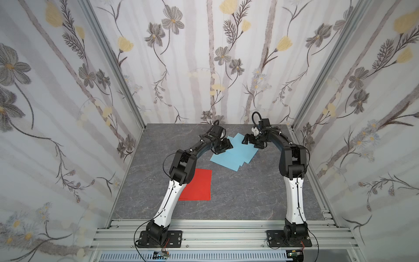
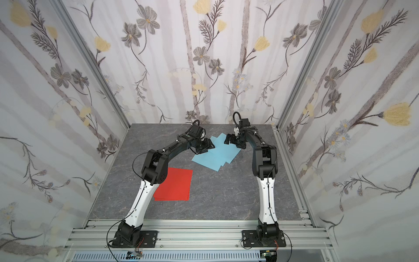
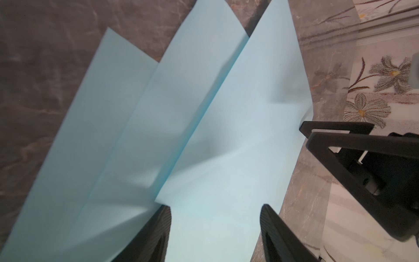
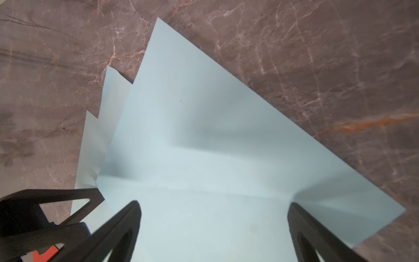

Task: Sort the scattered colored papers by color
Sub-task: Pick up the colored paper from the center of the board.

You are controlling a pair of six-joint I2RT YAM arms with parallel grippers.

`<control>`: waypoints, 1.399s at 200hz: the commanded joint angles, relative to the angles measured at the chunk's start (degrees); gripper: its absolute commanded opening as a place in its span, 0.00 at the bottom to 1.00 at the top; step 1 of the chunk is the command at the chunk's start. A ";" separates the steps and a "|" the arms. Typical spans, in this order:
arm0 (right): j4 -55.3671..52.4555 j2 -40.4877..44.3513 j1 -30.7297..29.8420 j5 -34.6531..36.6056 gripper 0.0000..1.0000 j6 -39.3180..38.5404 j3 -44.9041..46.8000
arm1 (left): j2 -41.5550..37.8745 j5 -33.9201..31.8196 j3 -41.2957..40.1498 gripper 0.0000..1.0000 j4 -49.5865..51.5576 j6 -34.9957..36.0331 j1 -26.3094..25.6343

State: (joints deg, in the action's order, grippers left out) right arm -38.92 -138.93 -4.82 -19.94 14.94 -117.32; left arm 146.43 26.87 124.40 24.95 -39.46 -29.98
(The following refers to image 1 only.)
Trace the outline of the red paper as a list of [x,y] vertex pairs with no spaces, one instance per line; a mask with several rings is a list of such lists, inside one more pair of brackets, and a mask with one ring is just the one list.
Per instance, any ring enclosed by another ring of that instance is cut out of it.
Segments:
[[212,171],[196,169],[194,178],[182,191],[179,201],[210,201]]

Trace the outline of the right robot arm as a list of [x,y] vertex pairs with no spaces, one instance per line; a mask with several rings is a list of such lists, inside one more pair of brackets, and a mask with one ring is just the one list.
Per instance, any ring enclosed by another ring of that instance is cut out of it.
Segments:
[[246,134],[242,144],[253,144],[264,149],[272,143],[280,151],[279,173],[284,179],[287,193],[287,213],[283,232],[286,246],[311,247],[308,224],[303,208],[303,183],[308,168],[308,150],[288,138],[279,127],[271,125],[259,112],[252,113],[254,124],[251,134]]

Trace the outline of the light blue paper top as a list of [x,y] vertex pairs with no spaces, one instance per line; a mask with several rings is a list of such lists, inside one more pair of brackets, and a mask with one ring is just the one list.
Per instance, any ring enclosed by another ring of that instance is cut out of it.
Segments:
[[233,148],[227,150],[238,161],[249,164],[256,155],[258,149],[253,144],[242,144],[244,135],[237,133],[234,137],[228,136]]

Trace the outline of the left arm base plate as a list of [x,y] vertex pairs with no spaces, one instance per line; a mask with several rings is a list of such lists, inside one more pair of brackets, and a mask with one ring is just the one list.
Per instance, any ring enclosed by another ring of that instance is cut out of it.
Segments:
[[136,238],[137,248],[181,248],[183,241],[183,231],[169,230],[161,236],[154,238],[148,231],[142,231]]

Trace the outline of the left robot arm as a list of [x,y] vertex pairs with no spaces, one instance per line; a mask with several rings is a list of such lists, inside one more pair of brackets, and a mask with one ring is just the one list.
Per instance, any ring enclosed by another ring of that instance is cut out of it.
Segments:
[[225,135],[226,129],[216,120],[210,129],[199,135],[199,141],[186,150],[177,150],[167,176],[170,179],[167,192],[155,216],[148,220],[143,236],[134,236],[137,248],[163,247],[169,242],[169,227],[172,214],[180,195],[195,175],[197,160],[207,151],[219,155],[233,148]]

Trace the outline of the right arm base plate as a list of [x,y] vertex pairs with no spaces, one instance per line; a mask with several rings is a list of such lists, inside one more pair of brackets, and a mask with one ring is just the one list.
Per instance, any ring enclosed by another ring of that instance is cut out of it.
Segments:
[[283,230],[267,230],[267,243],[271,248],[312,247],[309,236],[286,236]]

